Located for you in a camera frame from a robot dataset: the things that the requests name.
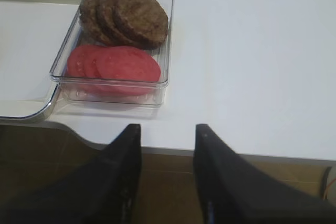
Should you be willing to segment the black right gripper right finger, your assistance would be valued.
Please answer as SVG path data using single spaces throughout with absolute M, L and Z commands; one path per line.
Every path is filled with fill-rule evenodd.
M 335 223 L 335 207 L 263 173 L 207 125 L 195 130 L 193 170 L 204 223 Z

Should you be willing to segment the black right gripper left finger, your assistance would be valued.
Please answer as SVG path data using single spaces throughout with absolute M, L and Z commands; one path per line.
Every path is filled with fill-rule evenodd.
M 1 223 L 130 223 L 141 168 L 141 127 L 129 124 L 88 163 L 1 207 Z

